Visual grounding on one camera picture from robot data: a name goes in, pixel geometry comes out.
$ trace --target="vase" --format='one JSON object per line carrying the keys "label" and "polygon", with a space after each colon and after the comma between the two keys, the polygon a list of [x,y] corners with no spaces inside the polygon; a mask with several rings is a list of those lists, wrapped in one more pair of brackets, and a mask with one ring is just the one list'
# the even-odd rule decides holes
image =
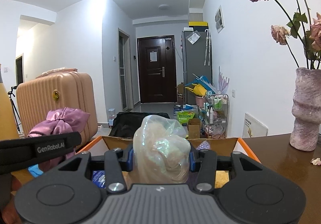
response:
{"label": "vase", "polygon": [[317,146],[321,124],[321,70],[297,68],[292,114],[295,116],[290,145],[301,151]]}
{"label": "vase", "polygon": [[1,78],[0,64],[0,141],[18,138],[11,102]]}

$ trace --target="camera on tripod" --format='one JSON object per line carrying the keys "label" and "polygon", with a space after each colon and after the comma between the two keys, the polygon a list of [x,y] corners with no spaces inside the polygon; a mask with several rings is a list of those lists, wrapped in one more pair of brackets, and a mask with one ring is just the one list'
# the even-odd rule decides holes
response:
{"label": "camera on tripod", "polygon": [[11,102],[11,107],[12,107],[12,111],[13,111],[13,115],[14,115],[14,120],[15,120],[15,122],[16,122],[17,130],[18,130],[18,132],[21,134],[20,127],[19,127],[19,125],[21,125],[21,123],[18,123],[18,120],[17,120],[17,117],[18,117],[19,121],[21,122],[20,116],[19,116],[19,114],[18,114],[18,110],[17,110],[17,108],[16,108],[16,106],[15,106],[15,104],[14,104],[14,101],[12,100],[12,96],[13,96],[13,97],[16,97],[16,96],[14,95],[14,93],[13,93],[13,90],[16,90],[17,87],[18,87],[18,86],[12,86],[12,87],[11,87],[11,91],[8,92],[8,95],[9,95],[9,99],[10,99],[10,102]]}

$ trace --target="suitcase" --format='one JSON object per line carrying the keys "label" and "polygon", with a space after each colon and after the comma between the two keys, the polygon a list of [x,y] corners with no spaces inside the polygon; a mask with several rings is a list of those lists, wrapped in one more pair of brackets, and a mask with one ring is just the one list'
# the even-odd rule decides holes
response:
{"label": "suitcase", "polygon": [[90,141],[98,130],[94,91],[91,77],[86,73],[58,72],[22,83],[17,88],[17,104],[21,124],[27,135],[46,119],[50,110],[70,107],[90,113],[81,133],[81,145]]}

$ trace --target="refrigerator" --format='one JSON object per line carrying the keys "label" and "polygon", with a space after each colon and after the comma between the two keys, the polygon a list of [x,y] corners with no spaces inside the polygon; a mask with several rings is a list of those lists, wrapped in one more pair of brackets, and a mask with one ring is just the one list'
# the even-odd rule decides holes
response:
{"label": "refrigerator", "polygon": [[[211,55],[210,65],[208,65],[209,55],[207,55],[206,65],[204,66],[207,33],[199,32],[201,37],[194,44],[191,44],[186,38],[191,33],[191,31],[182,32],[184,85],[195,79],[193,74],[199,77],[206,76],[212,82]],[[186,88],[184,88],[184,99],[185,104],[196,105],[195,95]]]}

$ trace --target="black cloth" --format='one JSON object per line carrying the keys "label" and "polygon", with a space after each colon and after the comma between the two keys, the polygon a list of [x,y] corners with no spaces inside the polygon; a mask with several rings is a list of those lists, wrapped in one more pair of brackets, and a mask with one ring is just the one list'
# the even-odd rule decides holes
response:
{"label": "black cloth", "polygon": [[132,139],[146,116],[158,115],[170,119],[167,113],[119,112],[114,119],[109,136]]}

